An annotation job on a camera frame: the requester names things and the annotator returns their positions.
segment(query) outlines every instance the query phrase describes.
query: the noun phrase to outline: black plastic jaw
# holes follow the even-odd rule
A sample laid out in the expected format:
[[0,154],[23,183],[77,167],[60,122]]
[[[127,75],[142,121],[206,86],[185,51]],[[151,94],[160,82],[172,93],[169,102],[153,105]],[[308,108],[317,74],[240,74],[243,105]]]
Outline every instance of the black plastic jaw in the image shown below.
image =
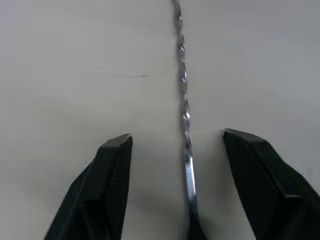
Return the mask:
[[257,240],[319,240],[320,197],[264,139],[223,134],[233,179]]
[[111,139],[72,183],[45,240],[120,240],[133,140]]

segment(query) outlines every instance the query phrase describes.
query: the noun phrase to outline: white tabletop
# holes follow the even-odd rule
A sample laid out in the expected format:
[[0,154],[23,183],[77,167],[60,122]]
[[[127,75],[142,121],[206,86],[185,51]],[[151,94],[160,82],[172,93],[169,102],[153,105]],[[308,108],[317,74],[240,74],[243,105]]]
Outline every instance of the white tabletop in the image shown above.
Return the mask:
[[[122,239],[186,239],[172,1],[0,5],[0,238],[42,239],[97,148],[131,133]],[[221,130],[265,138],[320,193],[320,1],[181,7],[201,225],[254,240]]]

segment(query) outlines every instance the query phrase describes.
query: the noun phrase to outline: white surface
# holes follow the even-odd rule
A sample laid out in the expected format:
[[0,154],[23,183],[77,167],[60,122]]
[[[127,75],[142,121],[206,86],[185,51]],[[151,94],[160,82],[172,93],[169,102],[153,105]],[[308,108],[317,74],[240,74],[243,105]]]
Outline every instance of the white surface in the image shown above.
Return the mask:
[[[0,5],[0,238],[42,239],[97,148],[130,132],[122,239],[186,239],[171,0]],[[267,139],[320,192],[320,1],[181,5],[201,224],[253,240],[220,130]]]

